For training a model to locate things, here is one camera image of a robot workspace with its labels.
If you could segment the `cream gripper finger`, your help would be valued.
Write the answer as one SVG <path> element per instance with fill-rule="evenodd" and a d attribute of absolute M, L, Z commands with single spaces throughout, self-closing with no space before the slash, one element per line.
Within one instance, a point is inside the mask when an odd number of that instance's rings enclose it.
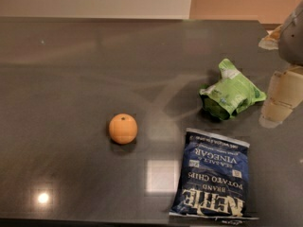
<path fill-rule="evenodd" d="M 280 39 L 282 26 L 276 27 L 267 36 L 262 38 L 258 43 L 258 46 L 266 50 L 278 50 L 278 42 Z"/>
<path fill-rule="evenodd" d="M 261 108 L 259 124 L 272 129 L 282 124 L 303 101 L 303 67 L 290 65 L 271 77 L 267 99 Z"/>

